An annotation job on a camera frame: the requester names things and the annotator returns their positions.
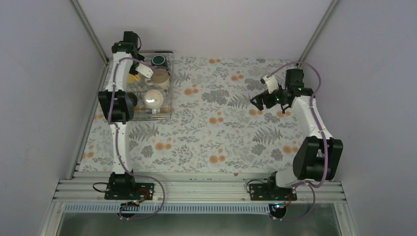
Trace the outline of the iridescent floral mug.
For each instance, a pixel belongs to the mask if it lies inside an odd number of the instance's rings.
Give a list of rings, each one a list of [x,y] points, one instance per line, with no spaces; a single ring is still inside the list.
[[[164,102],[163,94],[156,89],[151,89],[143,95],[144,105],[151,110],[152,114],[156,114]]]

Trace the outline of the yellow mug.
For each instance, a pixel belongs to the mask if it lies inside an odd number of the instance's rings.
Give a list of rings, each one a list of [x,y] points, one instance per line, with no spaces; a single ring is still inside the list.
[[[140,81],[141,81],[141,77],[139,75],[132,75],[132,74],[128,75],[128,79],[127,79],[128,83],[134,83],[134,82],[140,82]]]

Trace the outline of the black mug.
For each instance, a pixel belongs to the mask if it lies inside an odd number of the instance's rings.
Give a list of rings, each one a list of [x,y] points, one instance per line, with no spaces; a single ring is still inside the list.
[[[137,106],[137,103],[138,103],[138,98],[137,98],[136,94],[134,94],[132,92],[128,92],[127,93],[127,96],[130,99],[133,107],[136,107]]]

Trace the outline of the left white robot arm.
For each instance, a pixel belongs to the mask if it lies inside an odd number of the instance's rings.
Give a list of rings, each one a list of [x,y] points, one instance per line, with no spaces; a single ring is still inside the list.
[[[136,96],[127,92],[127,80],[136,65],[139,37],[132,31],[125,31],[123,39],[112,46],[113,66],[106,88],[98,93],[98,99],[113,137],[114,163],[109,183],[118,184],[117,192],[124,199],[136,195],[137,185],[133,183],[131,160],[129,158],[129,122],[133,119]]]

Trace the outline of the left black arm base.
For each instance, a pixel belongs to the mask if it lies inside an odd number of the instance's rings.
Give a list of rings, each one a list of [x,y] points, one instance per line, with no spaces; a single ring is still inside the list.
[[[154,183],[136,182],[128,173],[111,173],[106,187],[106,200],[152,200]]]

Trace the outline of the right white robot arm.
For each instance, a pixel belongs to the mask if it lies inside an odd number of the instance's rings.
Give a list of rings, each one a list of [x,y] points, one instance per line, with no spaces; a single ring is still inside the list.
[[[288,69],[285,84],[278,83],[273,75],[265,75],[261,82],[267,90],[254,96],[250,102],[258,110],[281,106],[281,111],[291,109],[305,136],[293,159],[290,169],[272,174],[272,183],[266,187],[267,196],[279,200],[285,188],[296,188],[302,182],[315,180],[315,188],[326,180],[333,180],[343,151],[343,143],[334,138],[325,127],[316,105],[315,92],[303,82],[301,69]]]

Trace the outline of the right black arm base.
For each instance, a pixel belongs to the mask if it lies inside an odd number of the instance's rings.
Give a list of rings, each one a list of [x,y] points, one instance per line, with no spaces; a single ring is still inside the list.
[[[295,201],[298,199],[295,190],[278,187],[275,181],[269,178],[249,180],[245,188],[252,201]]]

